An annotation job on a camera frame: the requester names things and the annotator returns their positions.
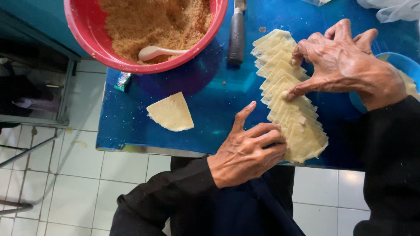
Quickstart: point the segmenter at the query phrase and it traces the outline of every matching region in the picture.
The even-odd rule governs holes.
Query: stack of pastry
[[[291,53],[296,47],[290,32],[275,29],[254,41],[251,54],[257,58],[257,75],[264,77],[261,101],[271,109],[267,119],[280,124],[287,138],[286,161],[304,162],[318,157],[328,146],[328,137],[317,121],[317,107],[302,96],[286,101],[287,91],[295,84],[309,78],[302,67],[292,66]]]

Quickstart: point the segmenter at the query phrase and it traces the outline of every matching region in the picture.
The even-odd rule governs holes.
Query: white plastic bag
[[[315,6],[322,6],[331,0],[303,0],[304,2],[314,4]]]
[[[381,23],[420,19],[420,0],[357,0],[364,8],[380,9],[376,18]]]

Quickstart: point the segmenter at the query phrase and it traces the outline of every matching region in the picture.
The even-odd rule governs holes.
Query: hand
[[[356,91],[368,110],[383,108],[407,97],[398,71],[389,63],[376,59],[370,48],[378,35],[370,29],[352,39],[350,20],[343,19],[329,28],[325,35],[312,34],[294,49],[294,66],[303,58],[313,63],[313,76],[289,90],[287,99],[311,91]]]
[[[246,106],[235,116],[228,138],[217,153],[207,157],[213,180],[218,188],[236,186],[259,178],[283,160],[287,150],[286,138],[278,124],[260,123],[244,130],[245,119],[255,109],[256,102]]]

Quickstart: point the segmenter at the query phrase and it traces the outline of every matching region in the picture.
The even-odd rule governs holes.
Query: knife
[[[247,9],[247,0],[235,0],[235,10],[231,21],[229,35],[228,63],[240,65],[244,61],[245,24],[244,10]]]

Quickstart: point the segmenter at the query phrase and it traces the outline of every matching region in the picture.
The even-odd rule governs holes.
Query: blue tabletop
[[[125,93],[114,89],[119,71],[108,69],[97,147],[122,149],[127,144],[134,144],[214,154],[229,134],[235,114],[251,101],[256,100],[257,107],[247,119],[245,128],[267,122],[269,109],[260,102],[259,90],[264,78],[255,74],[255,58],[250,52],[254,40],[276,28],[290,31],[299,41],[314,32],[324,33],[340,19],[349,18],[353,36],[371,28],[379,30],[372,47],[375,54],[397,52],[419,63],[418,22],[380,24],[376,12],[360,7],[355,0],[333,0],[321,7],[299,0],[248,1],[244,63],[233,67],[226,63],[233,15],[233,1],[230,1],[216,37],[186,64],[162,73],[133,75]],[[259,32],[262,26],[268,32]],[[303,67],[312,74],[311,65],[304,64]],[[184,94],[194,128],[172,132],[151,120],[146,107],[179,91]],[[343,121],[361,116],[351,105],[348,94],[313,92],[308,98],[319,107],[318,120],[330,138],[321,157],[305,164],[362,169],[340,135]]]

